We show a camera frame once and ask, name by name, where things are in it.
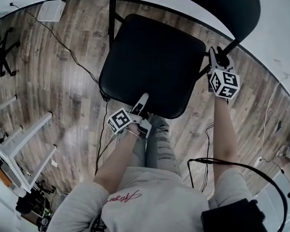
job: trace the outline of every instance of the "wooden floor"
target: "wooden floor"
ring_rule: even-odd
[[[28,11],[37,15],[39,9],[40,5],[37,5]],[[118,2],[117,11],[122,16],[131,13],[144,15],[183,30],[204,41],[207,50],[210,46],[225,46],[229,43],[199,24],[160,9]],[[79,62],[98,78],[109,51],[108,0],[69,0],[61,21],[47,25],[74,51]],[[58,149],[53,160],[58,167],[48,163],[41,177],[45,178],[46,175],[49,182],[60,191],[69,192],[77,183],[94,177],[105,102],[100,96],[98,85],[74,63],[70,53],[58,44],[51,33],[32,17],[20,11],[0,20],[1,37],[8,27],[14,27],[15,30],[9,41],[19,39],[21,46],[8,56],[12,70],[17,69],[18,73],[15,77],[6,75],[0,78],[0,103],[13,95],[17,95],[17,102],[0,113],[0,125],[7,132],[12,132],[19,125],[27,129],[40,116],[51,111],[52,122],[44,126],[16,157],[30,172],[46,150],[56,144]],[[242,86],[229,107],[238,136],[240,162],[253,165],[261,152],[265,110],[277,82],[242,50],[237,48],[231,55],[241,76]],[[109,102],[108,114],[121,106],[116,101]],[[205,157],[207,137],[204,129],[213,122],[213,109],[214,99],[207,92],[205,76],[196,83],[185,113],[168,121],[180,170],[189,186],[187,160]],[[285,147],[290,138],[290,98],[281,86],[274,95],[267,118],[263,155],[271,159],[278,150]],[[280,120],[282,129],[276,133]],[[108,126],[105,128],[102,148],[112,137]],[[209,134],[212,142],[212,129]],[[113,149],[114,143],[110,145],[100,164]],[[191,166],[195,187],[200,189],[205,166],[196,163]],[[259,169],[270,176],[279,171],[274,164],[264,161]],[[209,170],[205,189],[208,196],[214,188],[211,166]],[[251,171],[245,171],[244,177],[253,194],[266,184]]]

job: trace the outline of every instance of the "wire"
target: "wire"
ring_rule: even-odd
[[[211,123],[206,129],[205,129],[205,134],[207,136],[208,139],[208,144],[207,144],[207,154],[206,157],[208,158],[208,154],[209,154],[209,146],[210,146],[210,141],[209,141],[209,135],[208,135],[208,130],[211,129],[214,126],[213,123]],[[204,178],[203,178],[203,184],[201,187],[201,192],[203,192],[207,186],[207,180],[208,180],[208,164],[205,167],[205,172],[204,172]]]
[[[111,144],[111,142],[116,138],[118,136],[118,134],[116,134],[116,135],[114,135],[112,138],[111,138],[111,140],[110,140],[110,142],[105,146],[105,148],[104,148],[104,150],[101,152],[101,154],[98,156],[98,159],[97,159],[97,161],[99,162],[99,159],[100,159],[100,157],[102,156],[102,154],[105,152],[105,150],[107,149],[107,147]]]
[[[284,175],[284,177],[288,180],[288,182],[290,184],[290,181],[289,181],[288,177],[285,175],[285,171],[282,168],[280,168],[280,166],[276,162],[273,161],[274,158],[275,158],[275,156],[270,161],[267,161],[266,159],[261,159],[261,160],[264,160],[267,163],[274,163],[280,169],[281,173]]]
[[[24,156],[23,156],[23,154],[20,152],[20,156],[21,156],[21,159],[20,159],[20,161],[24,164],[24,165],[27,165],[25,162],[24,162]]]
[[[196,162],[205,163],[205,164],[235,165],[235,166],[240,166],[240,167],[248,168],[248,169],[252,170],[253,172],[257,173],[258,175],[260,175],[262,178],[264,178],[269,183],[271,183],[276,188],[276,190],[278,191],[278,193],[279,193],[279,195],[281,197],[281,200],[283,202],[283,206],[284,206],[284,218],[283,218],[283,221],[282,221],[282,224],[281,224],[280,228],[278,229],[278,232],[282,232],[283,231],[283,229],[285,227],[285,223],[286,223],[287,213],[288,213],[288,203],[287,203],[287,199],[286,199],[284,193],[282,192],[282,190],[279,188],[279,186],[268,175],[266,175],[265,173],[263,173],[262,171],[254,168],[254,167],[251,167],[251,166],[245,165],[245,164],[241,164],[241,163],[237,163],[237,162],[229,162],[229,161],[219,160],[219,159],[215,159],[215,158],[189,159],[187,161],[187,165],[188,165],[188,169],[189,169],[189,174],[190,174],[190,179],[191,179],[191,185],[192,185],[192,187],[194,187],[194,185],[193,185],[192,176],[191,176],[191,170],[190,170],[190,165],[189,165],[189,163],[191,161],[196,161]]]
[[[49,184],[48,177],[47,177],[45,174],[43,174],[43,173],[41,173],[41,174],[44,175],[44,177],[46,178],[48,186],[49,186],[49,187],[52,187],[52,186]]]
[[[43,210],[42,218],[44,217],[44,214],[45,214],[45,201],[46,201],[46,198],[44,196],[44,210]]]
[[[102,135],[103,135],[103,131],[104,131],[104,124],[105,124],[105,118],[106,118],[106,115],[107,115],[107,105],[108,105],[108,102],[106,102],[106,106],[105,106],[105,115],[104,115],[104,118],[103,118],[103,126],[102,126],[102,131],[101,131],[101,135],[100,135],[100,139],[99,139],[99,149],[98,149],[98,153],[97,153],[97,160],[96,160],[96,171],[95,171],[95,175],[97,174],[97,171],[98,171],[98,161],[99,161],[99,155],[100,155],[100,150],[101,150],[101,141],[102,141]]]
[[[56,195],[57,195],[57,189],[55,189],[55,195],[53,196],[53,199],[52,199],[52,201],[51,201],[51,203],[50,203],[50,210],[52,210],[52,207],[53,207],[53,201],[54,201],[54,198],[56,197]]]
[[[47,25],[45,25],[45,24],[43,24],[42,22],[40,22],[33,14],[31,14],[30,12],[28,12],[27,10],[25,10],[25,9],[21,9],[21,8],[19,8],[18,6],[16,6],[15,4],[13,4],[13,3],[11,3],[10,4],[11,6],[14,6],[14,7],[16,7],[17,9],[19,9],[19,10],[22,10],[22,11],[24,11],[25,13],[27,13],[27,14],[29,14],[29,15],[31,15],[38,23],[40,23],[41,25],[43,25],[45,28],[47,28],[51,33],[52,33],[52,35],[55,37],[55,39],[59,42],[59,44],[61,44],[65,49],[67,49],[69,52],[70,52],[70,54],[71,54],[71,56],[72,56],[72,58],[73,58],[73,60],[74,60],[74,62],[79,66],[79,67],[81,67],[81,68],[83,68],[89,75],[90,75],[90,77],[92,78],[92,80],[96,83],[96,84],[99,84],[99,82],[97,81],[97,79],[94,77],[94,75],[88,70],[88,69],[86,69],[83,65],[81,65],[79,62],[78,62],[78,60],[77,60],[77,58],[76,58],[76,56],[75,56],[75,54],[74,54],[74,52],[70,49],[70,48],[68,48],[64,43],[62,43],[61,42],[61,40],[54,34],[54,32],[47,26]]]
[[[265,137],[265,123],[266,123],[266,117],[267,117],[267,111],[269,110],[269,107],[270,107],[270,104],[271,104],[271,101],[272,101],[272,98],[273,96],[275,95],[275,92],[276,92],[276,89],[278,87],[278,85],[283,81],[287,79],[287,77],[284,77],[283,79],[281,79],[275,86],[274,90],[273,90],[273,93],[269,99],[269,102],[267,104],[267,108],[265,110],[265,119],[264,119],[264,125],[263,125],[263,137],[262,137],[262,144],[261,144],[261,153],[260,153],[260,157],[262,157],[262,152],[263,152],[263,144],[264,144],[264,137]]]

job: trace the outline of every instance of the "ripped jeans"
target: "ripped jeans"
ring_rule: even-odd
[[[181,176],[169,141],[168,123],[164,118],[156,115],[153,115],[149,122],[152,128],[147,142],[146,139],[136,141],[129,166],[163,169]],[[126,130],[118,136],[117,142],[125,133],[127,133]]]

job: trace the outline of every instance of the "wrist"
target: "wrist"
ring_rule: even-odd
[[[131,133],[131,134],[135,134],[137,137],[140,136],[140,131],[138,130],[138,125],[131,123],[127,126],[127,130]]]
[[[128,135],[131,135],[135,138],[139,138],[140,137],[140,132],[137,130],[137,131],[132,131],[130,128],[127,128],[127,134]]]
[[[228,101],[228,99],[226,99],[226,98],[215,96],[215,102],[227,104],[227,101]]]

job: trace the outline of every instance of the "office chair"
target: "office chair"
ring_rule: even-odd
[[[191,0],[219,19],[235,39],[222,50],[227,55],[259,21],[259,0]],[[115,19],[121,27],[114,39]],[[164,118],[179,117],[186,109],[201,72],[205,45],[199,39],[140,15],[122,18],[110,0],[110,52],[99,78],[101,94],[134,105],[149,94],[146,111]]]
[[[6,48],[6,43],[7,43],[7,38],[8,38],[8,34],[10,32],[13,32],[13,28],[9,28],[8,30],[6,30],[3,41],[0,42],[0,77],[5,75],[5,71],[3,71],[3,67],[5,67],[6,71],[10,74],[10,76],[14,76],[16,75],[16,71],[11,71],[10,67],[8,65],[8,62],[6,61],[6,55],[16,46],[19,47],[20,46],[20,42],[17,41],[15,43],[13,43],[9,48]]]

